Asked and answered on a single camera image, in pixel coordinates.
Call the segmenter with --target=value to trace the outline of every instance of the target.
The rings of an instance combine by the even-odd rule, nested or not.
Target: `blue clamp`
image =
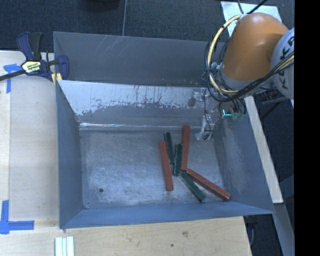
[[[53,82],[52,74],[50,70],[51,65],[59,64],[60,74],[62,79],[66,80],[69,75],[69,62],[66,55],[59,55],[57,60],[49,61],[47,55],[47,61],[41,59],[41,53],[39,49],[42,33],[30,33],[24,32],[20,34],[17,39],[17,45],[20,52],[25,56],[25,62],[21,67],[25,70],[27,76],[39,76],[46,78]],[[31,68],[26,68],[25,64],[30,63]]]
[[[2,201],[0,234],[8,235],[10,231],[34,230],[35,221],[8,221],[9,219],[9,200]]]

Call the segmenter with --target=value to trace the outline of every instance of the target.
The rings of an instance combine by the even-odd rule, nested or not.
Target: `white paper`
[[[236,2],[221,1],[221,6],[223,9],[224,19],[226,21],[230,20],[232,17],[236,15],[241,14],[239,5]],[[241,8],[245,14],[250,12],[253,8],[255,8],[255,6],[256,4],[241,3]],[[282,22],[280,18],[280,14],[278,12],[278,8],[276,6],[262,5],[257,10],[255,10],[254,13],[269,14],[275,17],[280,22]],[[234,31],[236,24],[237,24],[237,21],[234,21],[227,27],[229,36],[231,36],[232,32]]]

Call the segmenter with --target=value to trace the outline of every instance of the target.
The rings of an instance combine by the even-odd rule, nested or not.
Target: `green light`
[[[226,112],[225,112],[224,109],[223,109],[222,111],[223,111],[223,115],[224,115],[224,116],[232,116],[231,114],[226,114]]]

